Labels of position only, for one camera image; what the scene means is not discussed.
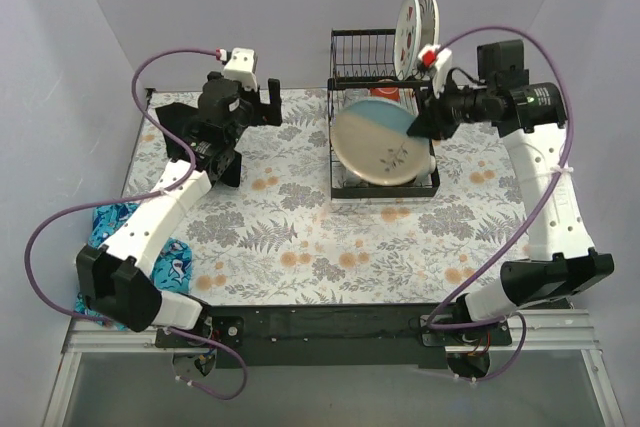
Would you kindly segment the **orange ceramic mug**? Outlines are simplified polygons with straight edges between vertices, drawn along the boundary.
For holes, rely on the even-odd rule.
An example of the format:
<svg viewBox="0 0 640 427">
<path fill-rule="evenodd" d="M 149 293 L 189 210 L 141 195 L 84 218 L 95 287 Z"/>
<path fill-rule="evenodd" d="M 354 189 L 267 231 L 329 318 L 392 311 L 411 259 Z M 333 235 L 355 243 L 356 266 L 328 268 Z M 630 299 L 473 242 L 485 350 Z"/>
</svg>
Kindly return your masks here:
<svg viewBox="0 0 640 427">
<path fill-rule="evenodd" d="M 400 101 L 399 88 L 392 79 L 380 79 L 369 89 L 369 92 L 373 97 L 385 98 L 394 102 Z"/>
</svg>

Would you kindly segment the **beige and blue plate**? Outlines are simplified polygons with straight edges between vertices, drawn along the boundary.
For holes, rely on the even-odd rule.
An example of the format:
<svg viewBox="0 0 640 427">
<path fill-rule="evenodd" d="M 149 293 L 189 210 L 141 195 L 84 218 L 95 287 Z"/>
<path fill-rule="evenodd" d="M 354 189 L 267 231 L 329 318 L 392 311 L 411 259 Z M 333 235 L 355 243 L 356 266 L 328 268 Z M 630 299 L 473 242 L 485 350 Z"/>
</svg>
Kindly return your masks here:
<svg viewBox="0 0 640 427">
<path fill-rule="evenodd" d="M 362 180 L 399 186 L 427 176 L 429 140 L 406 135 L 415 116 L 391 100 L 367 97 L 343 107 L 330 126 L 339 161 Z"/>
</svg>

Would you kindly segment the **black wire dish rack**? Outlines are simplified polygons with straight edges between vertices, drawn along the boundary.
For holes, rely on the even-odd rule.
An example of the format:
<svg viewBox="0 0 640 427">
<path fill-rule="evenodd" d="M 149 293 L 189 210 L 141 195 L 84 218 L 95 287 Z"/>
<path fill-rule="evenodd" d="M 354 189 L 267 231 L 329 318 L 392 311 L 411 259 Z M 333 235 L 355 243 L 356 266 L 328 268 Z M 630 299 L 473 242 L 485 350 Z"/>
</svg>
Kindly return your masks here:
<svg viewBox="0 0 640 427">
<path fill-rule="evenodd" d="M 380 79 L 392 79 L 399 88 L 402 108 L 416 116 L 422 111 L 417 98 L 425 81 L 399 81 L 393 63 L 393 29 L 338 29 L 331 31 L 330 75 L 327 80 L 328 123 L 352 101 L 370 95 Z M 366 182 L 355 187 L 342 184 L 342 167 L 333 148 L 329 149 L 331 199 L 365 201 L 425 199 L 436 195 L 440 187 L 439 172 L 399 186 L 378 186 Z"/>
</svg>

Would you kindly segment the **white plate red motifs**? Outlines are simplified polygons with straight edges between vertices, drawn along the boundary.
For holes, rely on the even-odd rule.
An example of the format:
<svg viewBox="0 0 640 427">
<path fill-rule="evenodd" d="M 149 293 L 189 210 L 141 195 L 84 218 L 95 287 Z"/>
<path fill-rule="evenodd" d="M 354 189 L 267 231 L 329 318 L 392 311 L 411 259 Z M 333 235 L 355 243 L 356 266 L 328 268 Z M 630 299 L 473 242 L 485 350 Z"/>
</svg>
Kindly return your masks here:
<svg viewBox="0 0 640 427">
<path fill-rule="evenodd" d="M 419 0 L 403 0 L 398 15 L 393 49 L 393 62 L 399 81 L 407 80 L 414 70 L 421 39 Z"/>
</svg>

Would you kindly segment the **blue striped white plate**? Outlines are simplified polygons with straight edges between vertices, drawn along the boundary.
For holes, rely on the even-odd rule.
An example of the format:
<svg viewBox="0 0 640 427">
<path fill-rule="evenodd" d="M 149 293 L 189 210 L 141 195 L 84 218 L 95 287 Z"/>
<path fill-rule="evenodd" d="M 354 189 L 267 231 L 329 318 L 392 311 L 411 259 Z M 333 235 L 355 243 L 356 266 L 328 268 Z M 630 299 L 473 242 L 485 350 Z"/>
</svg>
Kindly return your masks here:
<svg viewBox="0 0 640 427">
<path fill-rule="evenodd" d="M 421 12 L 420 48 L 437 45 L 440 33 L 440 13 L 437 0 L 419 0 Z"/>
</svg>

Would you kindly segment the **cream pink bowl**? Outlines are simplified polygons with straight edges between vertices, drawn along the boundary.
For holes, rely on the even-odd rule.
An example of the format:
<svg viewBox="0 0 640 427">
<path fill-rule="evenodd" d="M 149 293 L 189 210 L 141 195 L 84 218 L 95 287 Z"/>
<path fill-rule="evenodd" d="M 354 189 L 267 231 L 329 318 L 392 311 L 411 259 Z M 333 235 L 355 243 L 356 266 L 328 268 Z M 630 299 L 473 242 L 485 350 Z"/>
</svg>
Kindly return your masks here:
<svg viewBox="0 0 640 427">
<path fill-rule="evenodd" d="M 345 167 L 342 167 L 342 184 L 344 187 L 355 187 L 360 185 L 363 180 Z"/>
</svg>

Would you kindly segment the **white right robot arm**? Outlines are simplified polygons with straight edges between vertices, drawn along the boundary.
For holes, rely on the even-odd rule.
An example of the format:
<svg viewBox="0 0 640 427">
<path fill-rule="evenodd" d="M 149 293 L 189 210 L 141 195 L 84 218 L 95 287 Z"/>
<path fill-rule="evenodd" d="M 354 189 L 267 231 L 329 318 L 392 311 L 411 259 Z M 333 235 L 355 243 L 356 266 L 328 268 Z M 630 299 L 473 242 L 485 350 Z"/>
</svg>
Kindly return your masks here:
<svg viewBox="0 0 640 427">
<path fill-rule="evenodd" d="M 614 270 L 610 254 L 597 251 L 582 219 L 567 157 L 573 142 L 569 101 L 557 83 L 532 84 L 524 66 L 524 44 L 510 40 L 477 49 L 474 86 L 453 80 L 452 52 L 426 45 L 415 65 L 431 86 L 420 95 L 411 137 L 447 140 L 462 124 L 488 123 L 506 148 L 525 206 L 526 219 L 494 255 L 499 260 L 522 235 L 526 259 L 509 261 L 496 281 L 452 302 L 449 320 L 437 308 L 430 329 L 453 330 L 464 344 L 475 344 L 521 307 L 580 293 Z"/>
</svg>

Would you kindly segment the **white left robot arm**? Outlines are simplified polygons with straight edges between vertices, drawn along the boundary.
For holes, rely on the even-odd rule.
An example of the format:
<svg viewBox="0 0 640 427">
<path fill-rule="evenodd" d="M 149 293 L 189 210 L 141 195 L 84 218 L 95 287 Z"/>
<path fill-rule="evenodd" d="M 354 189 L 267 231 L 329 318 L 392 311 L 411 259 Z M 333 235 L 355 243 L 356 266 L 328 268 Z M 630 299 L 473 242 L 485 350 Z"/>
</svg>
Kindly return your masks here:
<svg viewBox="0 0 640 427">
<path fill-rule="evenodd" d="M 173 102 L 156 108 L 169 161 L 152 190 L 114 234 L 76 257 L 80 292 L 93 311 L 140 332 L 151 326 L 178 328 L 193 347 L 213 333 L 203 302 L 162 290 L 152 280 L 162 248 L 188 211 L 213 186 L 236 188 L 242 155 L 236 146 L 249 127 L 282 123 L 280 82 L 268 81 L 269 100 L 239 81 L 211 72 L 196 106 Z"/>
</svg>

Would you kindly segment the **black cloth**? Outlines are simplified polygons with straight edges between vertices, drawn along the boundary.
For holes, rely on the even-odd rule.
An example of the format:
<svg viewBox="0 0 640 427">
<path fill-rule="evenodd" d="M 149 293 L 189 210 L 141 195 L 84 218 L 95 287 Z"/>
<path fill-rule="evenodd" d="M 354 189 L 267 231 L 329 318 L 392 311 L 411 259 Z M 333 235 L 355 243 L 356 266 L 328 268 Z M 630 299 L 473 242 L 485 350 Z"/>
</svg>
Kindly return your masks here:
<svg viewBox="0 0 640 427">
<path fill-rule="evenodd" d="M 242 155 L 236 145 L 248 127 L 247 112 L 238 107 L 216 107 L 217 120 L 208 113 L 174 102 L 156 109 L 159 123 L 186 143 L 195 154 L 196 171 L 207 174 L 211 185 L 221 182 L 237 188 L 241 181 Z"/>
</svg>

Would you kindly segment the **floral table mat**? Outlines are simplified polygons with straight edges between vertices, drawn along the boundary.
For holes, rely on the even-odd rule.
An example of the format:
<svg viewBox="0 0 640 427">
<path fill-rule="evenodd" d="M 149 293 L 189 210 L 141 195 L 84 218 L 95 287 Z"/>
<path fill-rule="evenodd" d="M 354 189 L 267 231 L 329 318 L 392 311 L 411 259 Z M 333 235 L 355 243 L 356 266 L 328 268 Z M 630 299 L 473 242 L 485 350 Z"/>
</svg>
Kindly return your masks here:
<svg viewBox="0 0 640 427">
<path fill-rule="evenodd" d="M 215 186 L 174 230 L 193 254 L 191 293 L 213 305 L 439 302 L 524 219 L 506 149 L 486 126 L 435 145 L 441 179 L 427 199 L 335 200 L 326 94 L 286 90 L 283 123 L 239 143 L 237 188 Z"/>
</svg>

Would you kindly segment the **blue patterned cloth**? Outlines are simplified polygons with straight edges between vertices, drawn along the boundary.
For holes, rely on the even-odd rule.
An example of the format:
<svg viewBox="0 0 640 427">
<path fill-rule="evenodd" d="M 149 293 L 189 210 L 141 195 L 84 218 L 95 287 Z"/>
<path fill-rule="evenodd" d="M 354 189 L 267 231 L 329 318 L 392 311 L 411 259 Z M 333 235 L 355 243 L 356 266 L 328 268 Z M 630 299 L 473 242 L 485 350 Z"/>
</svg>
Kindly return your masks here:
<svg viewBox="0 0 640 427">
<path fill-rule="evenodd" d="M 96 207 L 93 211 L 93 231 L 89 236 L 90 247 L 100 247 L 111 235 L 128 222 L 138 208 L 136 203 L 118 203 Z M 161 291 L 171 292 L 170 300 L 189 293 L 189 282 L 193 273 L 191 248 L 184 242 L 169 238 L 162 247 L 151 272 L 151 281 Z M 191 330 L 204 314 L 204 307 L 194 299 L 181 300 L 173 320 L 174 327 Z"/>
</svg>

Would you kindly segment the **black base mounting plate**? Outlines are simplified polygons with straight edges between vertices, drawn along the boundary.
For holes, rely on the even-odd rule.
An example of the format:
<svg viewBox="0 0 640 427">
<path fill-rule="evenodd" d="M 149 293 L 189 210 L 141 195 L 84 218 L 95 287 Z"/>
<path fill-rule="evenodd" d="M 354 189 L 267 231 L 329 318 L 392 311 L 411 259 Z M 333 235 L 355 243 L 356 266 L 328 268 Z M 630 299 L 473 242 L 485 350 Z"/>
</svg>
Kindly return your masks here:
<svg viewBox="0 0 640 427">
<path fill-rule="evenodd" d="M 430 331 L 431 304 L 311 304 L 204 308 L 186 337 L 159 330 L 159 348 L 204 348 L 214 340 L 250 367 L 413 365 L 444 369 L 446 350 L 479 340 L 506 347 L 505 324 L 469 333 Z"/>
</svg>

